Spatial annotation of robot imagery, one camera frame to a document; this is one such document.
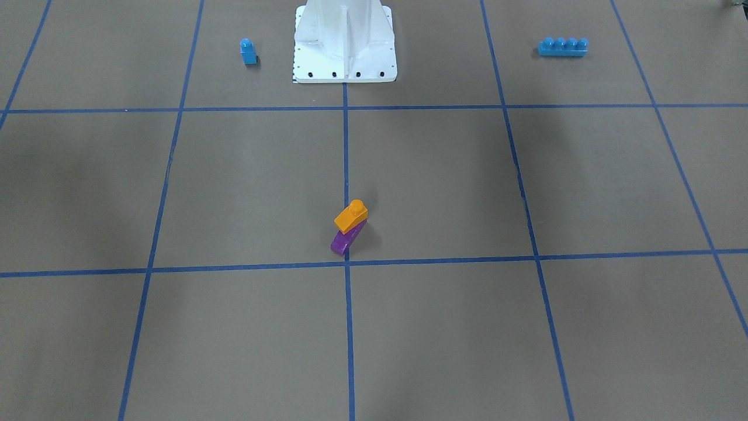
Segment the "long blue four-stud block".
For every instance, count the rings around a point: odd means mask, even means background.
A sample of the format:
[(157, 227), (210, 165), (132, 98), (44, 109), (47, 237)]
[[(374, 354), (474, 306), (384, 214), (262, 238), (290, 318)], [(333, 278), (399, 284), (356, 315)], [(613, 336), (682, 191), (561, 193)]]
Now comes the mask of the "long blue four-stud block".
[(590, 41), (586, 38), (546, 37), (539, 42), (537, 51), (540, 56), (544, 57), (584, 57), (589, 47)]

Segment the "purple trapezoid block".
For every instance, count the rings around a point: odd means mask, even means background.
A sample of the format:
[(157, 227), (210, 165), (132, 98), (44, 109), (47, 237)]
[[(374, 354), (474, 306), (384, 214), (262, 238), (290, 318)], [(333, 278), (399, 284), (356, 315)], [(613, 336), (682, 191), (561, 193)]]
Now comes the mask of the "purple trapezoid block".
[(362, 231), (363, 227), (366, 226), (366, 224), (367, 219), (364, 219), (362, 222), (358, 223), (345, 233), (341, 231), (337, 232), (330, 245), (331, 251), (333, 251), (337, 255), (345, 256), (345, 253), (347, 253), (351, 245), (353, 245), (353, 242), (355, 242), (356, 238)]

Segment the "orange trapezoid block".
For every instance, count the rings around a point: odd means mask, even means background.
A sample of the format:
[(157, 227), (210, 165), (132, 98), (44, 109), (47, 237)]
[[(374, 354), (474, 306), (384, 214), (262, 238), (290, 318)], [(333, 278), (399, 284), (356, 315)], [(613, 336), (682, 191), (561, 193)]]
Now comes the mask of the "orange trapezoid block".
[(368, 214), (368, 208), (363, 200), (354, 199), (334, 218), (334, 224), (340, 233), (347, 234), (353, 227), (366, 220)]

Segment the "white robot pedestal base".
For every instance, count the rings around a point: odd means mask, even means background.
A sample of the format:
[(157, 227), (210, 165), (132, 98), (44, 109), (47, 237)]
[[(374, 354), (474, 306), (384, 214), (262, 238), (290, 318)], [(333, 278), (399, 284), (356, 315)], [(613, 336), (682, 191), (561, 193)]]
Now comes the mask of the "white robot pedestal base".
[(307, 1), (296, 8), (292, 82), (393, 82), (393, 15), (379, 1)]

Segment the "small blue block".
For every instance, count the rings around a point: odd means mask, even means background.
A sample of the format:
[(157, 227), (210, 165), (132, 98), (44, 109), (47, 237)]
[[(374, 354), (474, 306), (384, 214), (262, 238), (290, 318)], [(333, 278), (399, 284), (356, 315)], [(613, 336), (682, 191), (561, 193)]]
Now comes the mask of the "small blue block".
[(258, 63), (258, 56), (254, 43), (248, 38), (240, 40), (240, 55), (241, 61), (243, 61), (243, 64), (245, 65), (256, 65)]

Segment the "brown paper table mat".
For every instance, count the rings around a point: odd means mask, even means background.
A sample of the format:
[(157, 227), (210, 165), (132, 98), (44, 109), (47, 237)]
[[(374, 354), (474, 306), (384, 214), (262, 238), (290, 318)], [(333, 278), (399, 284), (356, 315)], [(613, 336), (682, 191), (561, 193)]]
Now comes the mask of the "brown paper table mat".
[(740, 7), (299, 5), (2, 2), (3, 420), (746, 419)]

